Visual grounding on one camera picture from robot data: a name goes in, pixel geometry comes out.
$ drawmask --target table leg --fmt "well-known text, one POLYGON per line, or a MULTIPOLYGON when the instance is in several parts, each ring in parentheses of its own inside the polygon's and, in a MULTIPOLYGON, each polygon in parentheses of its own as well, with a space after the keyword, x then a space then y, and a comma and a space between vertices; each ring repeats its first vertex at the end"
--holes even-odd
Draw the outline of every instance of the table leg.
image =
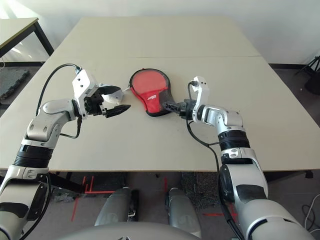
POLYGON ((305 173, 306 179, 312 179, 314 177, 311 170, 300 170, 300 171, 264 171, 263 174, 268 183, 278 180, 284 180, 292 178, 294 176, 305 173))
POLYGON ((51 46, 47 36, 45 35, 44 31, 42 30, 38 22, 34 24, 34 27, 35 27, 34 33, 40 40, 42 46, 44 47, 48 55, 51 56, 52 53, 54 52, 54 48, 51 46))
POLYGON ((80 184, 77 184, 75 182, 72 182, 68 179, 65 179, 63 177, 60 177, 56 174, 49 173, 51 178, 51 184, 62 189, 67 189, 70 191, 73 191, 75 193, 83 193, 84 187, 80 184))

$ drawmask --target white table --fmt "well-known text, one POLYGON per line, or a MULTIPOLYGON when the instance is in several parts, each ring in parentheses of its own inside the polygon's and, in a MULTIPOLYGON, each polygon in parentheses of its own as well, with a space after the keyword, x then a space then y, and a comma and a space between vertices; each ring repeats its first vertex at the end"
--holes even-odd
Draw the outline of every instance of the white table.
MULTIPOLYGON (((319 127, 235 24, 221 16, 80 20, 0 118, 0 168, 14 161, 45 80, 64 63, 81 65, 98 82, 123 89, 136 70, 159 69, 170 78, 176 102, 187 97, 187 83, 202 76, 210 87, 208 104, 242 115, 264 171, 320 168, 319 127)), ((55 74, 43 102, 72 98, 74 77, 70 68, 55 74)), ((50 169, 216 171, 213 154, 193 140, 183 119, 174 113, 148 116, 130 91, 122 103, 131 108, 83 121, 77 139, 60 137, 50 169)), ((76 125, 69 122, 62 132, 74 135, 76 125)), ((217 141, 214 128, 192 127, 202 140, 217 141)))
POLYGON ((40 27, 37 17, 0 19, 0 57, 33 32, 51 56, 54 49, 40 27))

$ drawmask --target baseboard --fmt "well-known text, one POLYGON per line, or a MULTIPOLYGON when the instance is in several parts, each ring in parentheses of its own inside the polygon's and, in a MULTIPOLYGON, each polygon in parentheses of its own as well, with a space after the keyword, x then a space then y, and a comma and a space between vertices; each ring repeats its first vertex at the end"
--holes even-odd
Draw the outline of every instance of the baseboard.
POLYGON ((305 64, 285 64, 285 63, 269 63, 269 66, 273 69, 302 69, 305 64))
MULTIPOLYGON (((6 67, 41 67, 45 61, 10 61, 6 62, 6 67)), ((269 66, 273 69, 302 69, 305 64, 285 64, 285 63, 269 63, 269 66)))
POLYGON ((6 67, 41 67, 45 61, 9 61, 5 62, 6 67))

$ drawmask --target floor mat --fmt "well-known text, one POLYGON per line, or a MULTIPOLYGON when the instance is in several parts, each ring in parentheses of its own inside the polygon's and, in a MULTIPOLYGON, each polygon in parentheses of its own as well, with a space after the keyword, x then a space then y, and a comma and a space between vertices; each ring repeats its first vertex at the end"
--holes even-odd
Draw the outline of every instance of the floor mat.
POLYGON ((9 97, 30 74, 24 69, 7 69, 0 71, 0 100, 9 97))

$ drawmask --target black cable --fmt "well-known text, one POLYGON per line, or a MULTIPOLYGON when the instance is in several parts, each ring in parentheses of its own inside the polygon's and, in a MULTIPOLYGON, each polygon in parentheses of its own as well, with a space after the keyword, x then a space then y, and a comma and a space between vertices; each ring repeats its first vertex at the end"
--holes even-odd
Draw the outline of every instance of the black cable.
POLYGON ((77 137, 79 137, 79 134, 80 134, 80 129, 81 129, 81 123, 82 123, 82 116, 78 116, 78 119, 76 121, 77 123, 77 130, 76 130, 76 135, 75 136, 70 136, 68 134, 64 134, 64 133, 60 133, 60 136, 64 136, 64 137, 68 137, 68 138, 71 138, 71 139, 76 139, 77 137))
POLYGON ((221 183, 220 183, 220 175, 218 175, 218 200, 219 200, 223 215, 225 217, 225 220, 228 223, 228 225, 230 226, 230 228, 232 229, 233 233, 236 235, 236 237, 239 240, 245 240, 245 237, 243 236, 243 234, 241 233, 241 231, 237 227, 237 225, 236 225, 234 219, 232 218, 230 211, 225 203, 225 200, 223 199, 223 193, 222 193, 221 183))
POLYGON ((47 80, 45 81, 43 87, 42 87, 42 90, 41 90, 41 94, 40 94, 40 97, 39 97, 39 101, 38 101, 38 105, 37 105, 37 108, 36 108, 36 111, 35 111, 35 115, 37 116, 38 113, 39 113, 39 108, 41 106, 41 101, 42 101, 42 98, 44 96, 44 93, 45 93, 45 90, 46 90, 46 87, 50 81, 50 79, 53 77, 53 75, 59 70, 59 69, 62 69, 64 67, 74 67, 75 68, 75 72, 78 74, 80 71, 81 71, 81 67, 73 64, 73 63, 65 63, 65 64, 62 64, 60 66, 58 66, 55 70, 53 70, 53 72, 49 75, 49 77, 47 78, 47 80))
POLYGON ((214 142, 214 143, 206 143, 202 140, 200 140, 199 138, 197 138, 197 136, 192 132, 190 124, 193 123, 194 121, 188 122, 188 118, 189 118, 189 111, 190 111, 190 107, 191 107, 191 91, 190 91, 190 85, 193 85, 192 82, 188 83, 188 95, 189 95, 189 104, 187 105, 186 108, 186 113, 185 113, 185 121, 186 121, 186 128, 188 129, 188 132, 190 133, 190 135, 200 144, 202 144, 203 146, 207 147, 208 149, 210 149, 213 154, 214 154, 214 158, 215 158, 215 163, 216 163, 216 170, 218 172, 218 199, 220 202, 220 206, 222 209, 222 212, 224 214, 225 220, 228 223, 228 225, 230 226, 230 228, 232 229, 232 231, 234 232, 234 234, 236 235, 236 237, 239 240, 245 240, 245 237, 243 236, 243 234, 241 233, 240 229, 237 227, 234 219, 232 218, 230 211, 227 207, 227 205, 225 204, 225 201, 223 199, 223 193, 221 192, 221 185, 220 185, 220 177, 219 177, 219 162, 218 162, 218 157, 217 154, 215 152, 215 150, 213 150, 210 146, 211 145, 216 145, 219 144, 218 142, 214 142))
POLYGON ((24 239, 26 239, 26 237, 28 237, 28 235, 35 229, 35 227, 38 225, 38 223, 41 221, 41 219, 43 218, 43 216, 45 215, 45 213, 47 211, 47 208, 48 208, 48 205, 50 202, 50 198, 51 198, 51 179, 50 179, 49 173, 46 175, 46 182, 48 185, 48 195, 46 197, 45 205, 42 209, 42 212, 41 212, 40 216, 38 217, 38 219, 34 222, 34 224, 28 229, 28 231, 24 235, 22 235, 20 237, 19 240, 24 240, 24 239))
MULTIPOLYGON (((301 210, 302 210, 302 212, 303 212, 303 214, 304 214, 304 218, 307 217, 307 213, 308 213, 309 209, 310 209, 310 206, 309 206, 309 205, 306 205, 306 204, 302 205, 301 210)), ((308 217, 307 220, 309 220, 309 221, 311 222, 310 226, 306 228, 308 231, 309 231, 314 225, 316 226, 316 228, 320 228, 320 226, 319 226, 318 224, 316 224, 316 215, 315 215, 315 212, 314 212, 313 209, 311 209, 310 216, 308 217)))
POLYGON ((190 121, 188 122, 188 118, 189 118, 189 111, 190 111, 190 107, 191 107, 191 92, 190 92, 190 85, 192 85, 191 82, 188 83, 188 95, 189 95, 189 104, 186 107, 186 112, 185 112, 185 122, 186 122, 186 128, 189 132, 189 134, 200 144, 202 144, 203 146, 205 146, 206 148, 210 149, 213 154, 214 154, 214 158, 215 158, 215 164, 216 164, 216 171, 219 173, 219 161, 218 161, 218 157, 217 154, 215 152, 215 150, 213 150, 210 146, 218 144, 218 142, 214 142, 214 143, 206 143, 202 140, 200 140, 199 138, 197 138, 197 136, 192 132, 192 129, 190 127, 190 124, 192 124, 194 121, 190 121))

